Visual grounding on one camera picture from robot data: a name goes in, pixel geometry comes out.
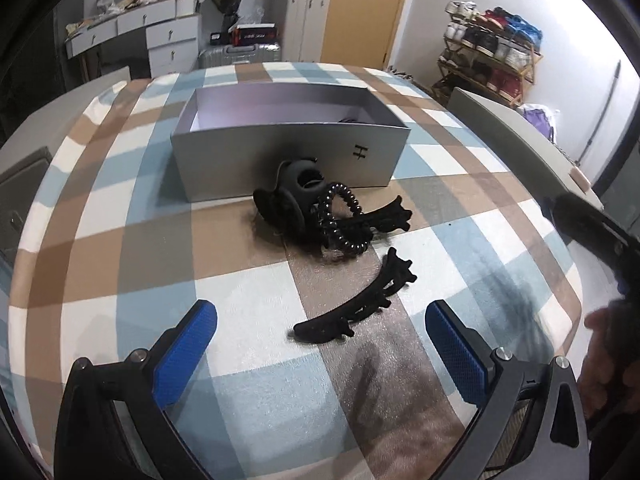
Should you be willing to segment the person's right hand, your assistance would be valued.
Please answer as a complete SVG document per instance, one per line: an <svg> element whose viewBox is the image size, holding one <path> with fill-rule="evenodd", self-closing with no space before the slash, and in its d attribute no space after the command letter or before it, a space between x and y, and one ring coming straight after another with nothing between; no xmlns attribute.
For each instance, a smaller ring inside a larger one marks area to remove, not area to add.
<svg viewBox="0 0 640 480"><path fill-rule="evenodd" d="M617 301L612 301L606 308L591 312L585 317L585 328L591 330L592 334L577 381L585 419L590 419L608 402L606 387L614 376L615 361L605 349L604 342L612 307L616 304Z"/></svg>

